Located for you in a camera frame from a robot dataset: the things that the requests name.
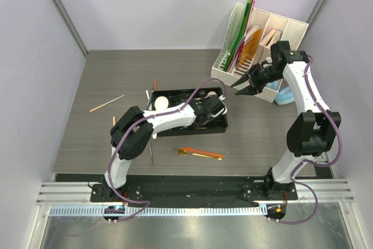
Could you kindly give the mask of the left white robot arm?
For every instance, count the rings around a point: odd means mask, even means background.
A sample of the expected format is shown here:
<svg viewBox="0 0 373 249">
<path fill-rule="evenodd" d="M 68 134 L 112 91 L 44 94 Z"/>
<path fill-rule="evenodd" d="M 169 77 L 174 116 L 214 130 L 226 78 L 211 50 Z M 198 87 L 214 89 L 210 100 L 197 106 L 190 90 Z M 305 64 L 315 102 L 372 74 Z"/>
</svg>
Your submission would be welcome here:
<svg viewBox="0 0 373 249">
<path fill-rule="evenodd" d="M 225 99 L 223 95 L 211 95 L 201 100 L 189 98 L 178 106 L 156 111 L 131 107 L 110 131 L 112 155 L 104 174 L 104 195 L 113 202 L 122 199 L 133 203 L 123 196 L 127 172 L 132 160 L 144 151 L 152 135 L 178 127 L 198 129 L 225 115 Z"/>
</svg>

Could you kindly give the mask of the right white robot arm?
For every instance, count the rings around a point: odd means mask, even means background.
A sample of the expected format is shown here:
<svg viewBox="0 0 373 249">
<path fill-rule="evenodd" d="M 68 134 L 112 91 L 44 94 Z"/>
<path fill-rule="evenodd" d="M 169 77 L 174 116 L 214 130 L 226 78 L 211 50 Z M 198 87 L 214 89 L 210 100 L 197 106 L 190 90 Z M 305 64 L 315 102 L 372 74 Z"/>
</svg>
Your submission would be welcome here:
<svg viewBox="0 0 373 249">
<path fill-rule="evenodd" d="M 321 98 L 305 51 L 292 50 L 288 41 L 278 41 L 270 47 L 270 58 L 270 62 L 251 66 L 232 85 L 248 82 L 237 94 L 254 96 L 262 93 L 268 83 L 284 79 L 293 94 L 298 117 L 286 135 L 287 150 L 259 185 L 265 200 L 280 200 L 294 191 L 295 176 L 306 164 L 324 167 L 315 158 L 330 151 L 335 140 L 342 140 L 342 118 Z"/>
</svg>

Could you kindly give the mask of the black measuring scoop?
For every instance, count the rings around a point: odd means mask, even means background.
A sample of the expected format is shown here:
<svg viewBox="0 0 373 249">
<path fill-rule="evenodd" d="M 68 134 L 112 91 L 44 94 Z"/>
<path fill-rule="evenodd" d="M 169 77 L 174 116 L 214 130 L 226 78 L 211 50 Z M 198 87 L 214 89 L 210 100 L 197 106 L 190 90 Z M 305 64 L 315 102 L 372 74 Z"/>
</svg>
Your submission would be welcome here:
<svg viewBox="0 0 373 249">
<path fill-rule="evenodd" d="M 207 95 L 207 91 L 205 90 L 198 90 L 195 94 L 193 94 L 192 90 L 177 90 L 176 94 L 172 94 L 171 97 L 173 99 L 188 99 L 190 95 L 192 95 L 193 99 L 197 98 L 204 98 Z"/>
</svg>

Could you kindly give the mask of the beige wooden spoon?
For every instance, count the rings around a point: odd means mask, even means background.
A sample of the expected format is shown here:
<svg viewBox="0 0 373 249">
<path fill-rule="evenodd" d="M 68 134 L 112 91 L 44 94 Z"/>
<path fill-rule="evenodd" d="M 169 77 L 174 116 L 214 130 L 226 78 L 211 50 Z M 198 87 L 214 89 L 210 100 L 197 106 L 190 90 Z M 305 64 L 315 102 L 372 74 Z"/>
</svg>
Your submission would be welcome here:
<svg viewBox="0 0 373 249">
<path fill-rule="evenodd" d="M 210 91 L 207 93 L 206 98 L 212 97 L 212 96 L 217 96 L 217 93 L 215 91 Z"/>
</svg>

